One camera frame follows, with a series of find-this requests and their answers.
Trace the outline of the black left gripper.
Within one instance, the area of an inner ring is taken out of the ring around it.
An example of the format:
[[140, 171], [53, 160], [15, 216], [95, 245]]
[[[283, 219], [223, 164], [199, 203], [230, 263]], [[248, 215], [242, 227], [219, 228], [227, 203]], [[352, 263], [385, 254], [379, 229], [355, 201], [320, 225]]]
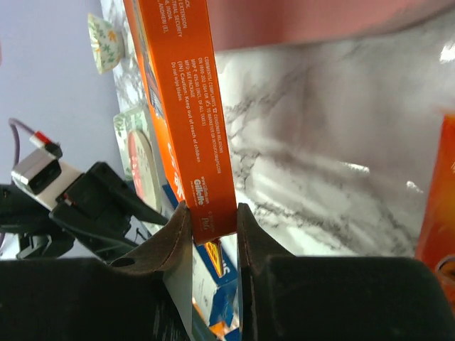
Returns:
[[118, 259], [138, 244], [126, 238], [131, 217], [164, 226], [168, 218], [148, 206], [105, 162], [96, 162], [64, 192], [49, 218], [100, 259]]

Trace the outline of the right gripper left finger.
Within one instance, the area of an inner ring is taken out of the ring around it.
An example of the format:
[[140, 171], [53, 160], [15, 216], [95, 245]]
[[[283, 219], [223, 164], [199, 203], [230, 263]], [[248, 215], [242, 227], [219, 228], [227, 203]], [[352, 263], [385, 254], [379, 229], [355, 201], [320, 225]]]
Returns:
[[112, 264], [95, 258], [3, 261], [2, 340], [189, 340], [165, 280], [191, 247], [179, 204], [151, 239]]

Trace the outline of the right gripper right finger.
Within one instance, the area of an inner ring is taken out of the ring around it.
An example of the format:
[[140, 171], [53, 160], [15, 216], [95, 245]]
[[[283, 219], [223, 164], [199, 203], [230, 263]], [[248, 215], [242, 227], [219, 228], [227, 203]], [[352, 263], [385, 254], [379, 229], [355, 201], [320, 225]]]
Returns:
[[237, 209], [243, 340], [453, 340], [434, 274], [407, 257], [295, 256]]

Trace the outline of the white Harrys razor box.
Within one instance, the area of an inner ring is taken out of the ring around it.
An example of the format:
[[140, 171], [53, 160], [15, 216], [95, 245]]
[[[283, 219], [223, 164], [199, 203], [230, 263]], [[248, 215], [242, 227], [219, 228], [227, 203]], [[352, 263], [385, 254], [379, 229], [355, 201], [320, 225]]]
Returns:
[[222, 249], [216, 256], [211, 243], [193, 246], [193, 307], [202, 320], [201, 332], [219, 340], [240, 340], [237, 266]]

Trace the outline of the orange Gillette box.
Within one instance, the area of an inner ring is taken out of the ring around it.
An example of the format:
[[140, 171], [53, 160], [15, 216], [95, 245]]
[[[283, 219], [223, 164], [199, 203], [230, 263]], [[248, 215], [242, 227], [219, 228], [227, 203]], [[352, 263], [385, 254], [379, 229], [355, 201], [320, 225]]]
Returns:
[[237, 203], [205, 1], [125, 1], [166, 178], [204, 244], [236, 230]]
[[415, 256], [438, 278], [454, 308], [454, 110], [441, 112], [438, 153]]

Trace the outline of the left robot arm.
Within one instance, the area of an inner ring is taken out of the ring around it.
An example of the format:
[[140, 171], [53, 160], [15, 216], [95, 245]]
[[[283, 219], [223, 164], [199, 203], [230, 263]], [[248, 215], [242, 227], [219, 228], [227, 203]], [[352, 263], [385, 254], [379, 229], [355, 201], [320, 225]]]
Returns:
[[51, 198], [56, 205], [47, 208], [16, 185], [1, 186], [1, 232], [17, 235], [17, 259], [58, 258], [79, 242], [112, 262], [137, 247], [126, 237], [132, 217], [161, 226], [168, 222], [105, 162], [95, 163]]

